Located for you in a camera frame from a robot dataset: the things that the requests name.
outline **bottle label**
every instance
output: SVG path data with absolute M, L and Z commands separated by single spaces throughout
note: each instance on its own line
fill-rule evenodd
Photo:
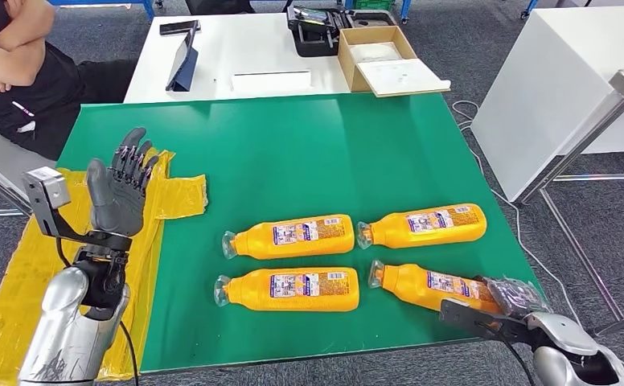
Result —
M 424 211 L 414 215 L 407 215 L 407 222 L 412 232 L 421 233 L 434 229 L 475 224 L 478 222 L 478 217 L 469 206 L 461 205 L 446 210 Z
M 469 281 L 443 273 L 428 271 L 427 285 L 432 290 L 462 295 L 467 298 L 479 299 L 484 302 L 493 302 L 494 298 L 487 287 L 479 281 Z
M 294 296 L 347 295 L 350 282 L 347 273 L 304 273 L 272 275 L 269 277 L 271 298 L 291 298 Z
M 445 275 L 442 273 L 428 271 L 428 288 L 450 294 L 466 296 L 467 298 L 477 298 L 477 286 L 471 288 L 466 285 L 466 281 L 460 277 Z
M 345 227 L 339 217 L 330 217 L 302 223 L 282 224 L 273 227 L 274 245 L 314 241 L 345 235 Z

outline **bottle cap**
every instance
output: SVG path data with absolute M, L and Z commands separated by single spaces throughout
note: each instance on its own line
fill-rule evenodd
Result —
M 357 223 L 357 245 L 361 249 L 369 248 L 371 244 L 374 244 L 372 226 L 363 223 L 362 221 Z
M 236 256 L 235 239 L 236 235 L 230 231 L 226 231 L 224 236 L 222 236 L 222 253 L 224 253 L 224 258 L 231 259 Z
M 378 288 L 383 284 L 385 264 L 379 260 L 372 261 L 372 270 L 369 273 L 369 288 Z
M 221 307 L 230 303 L 227 287 L 230 281 L 232 281 L 232 279 L 224 275 L 219 275 L 217 280 L 215 280 L 215 292 L 213 295 L 215 296 L 215 304 L 217 306 Z

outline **green mat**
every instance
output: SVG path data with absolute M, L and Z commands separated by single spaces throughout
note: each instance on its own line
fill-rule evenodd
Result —
M 172 177 L 206 174 L 207 212 L 166 224 L 141 369 L 144 372 L 291 359 L 470 338 L 437 313 L 369 289 L 372 259 L 417 263 L 464 277 L 536 278 L 439 94 L 294 96 L 83 108 L 60 166 L 106 160 L 134 126 L 177 153 Z M 478 241 L 343 255 L 257 261 L 220 250 L 226 230 L 262 221 L 346 213 L 372 222 L 388 213 L 471 202 L 486 213 Z M 218 275 L 259 268 L 350 266 L 360 302 L 348 313 L 218 308 Z

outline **cardboard box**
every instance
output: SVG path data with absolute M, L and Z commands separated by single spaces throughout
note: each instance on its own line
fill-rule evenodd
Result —
M 351 46 L 369 43 L 393 43 L 402 59 L 371 62 L 371 64 L 361 63 L 358 65 L 351 53 Z M 377 97 L 390 97 L 424 92 L 449 91 L 450 89 L 448 80 L 437 78 L 417 58 L 417 54 L 402 33 L 402 30 L 396 26 L 346 28 L 341 30 L 338 60 L 347 86 L 352 92 L 373 91 Z M 384 69 L 379 69 L 377 72 L 377 65 L 382 65 Z M 394 77 L 396 71 L 399 73 L 408 72 L 410 77 L 405 79 L 404 82 L 411 87 L 399 87 L 397 83 L 402 81 L 402 79 Z M 394 83 L 395 87 L 390 87 L 391 82 Z

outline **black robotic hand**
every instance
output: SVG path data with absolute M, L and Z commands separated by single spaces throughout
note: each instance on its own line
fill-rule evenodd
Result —
M 144 165 L 151 148 L 150 141 L 139 146 L 145 134 L 143 127 L 130 131 L 113 155 L 110 168 L 98 158 L 87 166 L 94 229 L 123 236 L 134 236 L 142 230 L 146 186 L 158 162 L 158 156 L 153 156 Z

